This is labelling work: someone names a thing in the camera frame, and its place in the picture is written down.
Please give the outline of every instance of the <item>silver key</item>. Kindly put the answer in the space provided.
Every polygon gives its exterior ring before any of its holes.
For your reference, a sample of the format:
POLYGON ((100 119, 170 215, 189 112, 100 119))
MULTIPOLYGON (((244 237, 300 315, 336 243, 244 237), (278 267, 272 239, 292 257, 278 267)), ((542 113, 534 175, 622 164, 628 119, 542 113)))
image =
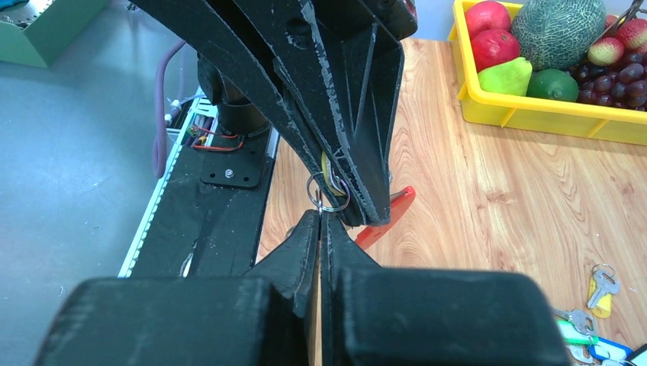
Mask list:
POLYGON ((593 363, 593 356, 588 355, 588 357, 587 357, 587 356, 584 355, 584 346, 583 345, 567 345, 566 348, 568 348, 568 350, 571 352, 571 356, 573 356, 573 358, 576 361, 580 361, 580 362, 582 362, 584 364, 592 364, 593 363))
POLYGON ((602 300, 606 294, 617 294, 620 290, 620 281, 612 278, 609 273, 603 269, 598 269, 593 273, 593 279, 596 283, 595 292, 587 303, 589 309, 594 309, 597 303, 602 300))
POLYGON ((552 312, 556 316, 569 321, 573 324, 573 328, 577 330, 580 334, 585 336, 597 336, 597 327, 595 324, 595 319, 592 316, 588 315, 582 310, 575 309, 572 311, 561 311, 556 308, 552 308, 552 312))

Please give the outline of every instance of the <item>yellow key tag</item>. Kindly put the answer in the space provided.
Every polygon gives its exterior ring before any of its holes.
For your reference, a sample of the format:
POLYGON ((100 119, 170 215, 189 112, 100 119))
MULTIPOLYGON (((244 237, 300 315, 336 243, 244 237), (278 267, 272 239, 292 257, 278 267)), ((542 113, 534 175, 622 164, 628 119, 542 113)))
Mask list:
MULTIPOLYGON (((589 299, 593 296, 593 292, 595 292, 596 288, 597 283, 595 282, 593 277, 591 277, 588 285, 589 299)), ((612 294, 606 294, 602 296, 600 302, 597 303, 596 307, 594 309, 591 309, 593 315, 597 316, 598 318, 608 318, 609 316, 611 316, 611 297, 613 297, 612 294)))

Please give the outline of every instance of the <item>wooden table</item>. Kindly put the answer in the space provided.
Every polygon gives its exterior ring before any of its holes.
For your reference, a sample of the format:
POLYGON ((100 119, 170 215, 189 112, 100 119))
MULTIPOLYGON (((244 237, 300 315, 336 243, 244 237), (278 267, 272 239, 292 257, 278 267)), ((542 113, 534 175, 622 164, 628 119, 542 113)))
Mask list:
MULTIPOLYGON (((368 252, 384 266, 523 272, 554 307, 585 309, 591 268, 622 282, 600 335, 647 342, 647 147, 505 130, 462 119, 449 43, 404 42, 392 190, 417 200, 368 252)), ((259 255, 313 208, 282 143, 259 255)))

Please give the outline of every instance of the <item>red wire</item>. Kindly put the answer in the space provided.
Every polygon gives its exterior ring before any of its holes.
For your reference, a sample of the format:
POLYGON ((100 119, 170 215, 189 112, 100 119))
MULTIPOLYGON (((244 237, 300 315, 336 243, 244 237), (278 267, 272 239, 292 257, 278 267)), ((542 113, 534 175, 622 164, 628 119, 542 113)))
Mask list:
POLYGON ((194 148, 198 150, 210 150, 210 151, 222 151, 222 152, 227 152, 227 151, 236 151, 243 147, 243 141, 241 141, 238 146, 236 147, 222 147, 222 146, 201 146, 201 145, 196 145, 193 146, 194 148))
POLYGON ((238 136, 237 136, 237 135, 223 135, 223 134, 220 134, 220 133, 215 133, 215 132, 214 132, 214 131, 212 131, 212 130, 207 130, 206 128, 203 128, 203 127, 200 127, 200 126, 193 125, 193 127, 194 127, 195 129, 197 129, 197 130, 200 130, 200 131, 203 131, 203 132, 209 133, 210 135, 220 136, 220 137, 223 137, 223 138, 225 138, 225 139, 236 139, 236 138, 238 138, 238 136))

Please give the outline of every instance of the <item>melon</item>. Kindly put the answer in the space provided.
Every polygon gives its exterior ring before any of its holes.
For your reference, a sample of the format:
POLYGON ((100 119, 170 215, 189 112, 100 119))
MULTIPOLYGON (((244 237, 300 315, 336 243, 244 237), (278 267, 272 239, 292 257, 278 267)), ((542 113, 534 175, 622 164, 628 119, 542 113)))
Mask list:
POLYGON ((603 0, 530 0, 510 32, 534 70, 566 70, 582 60, 606 18, 603 0))

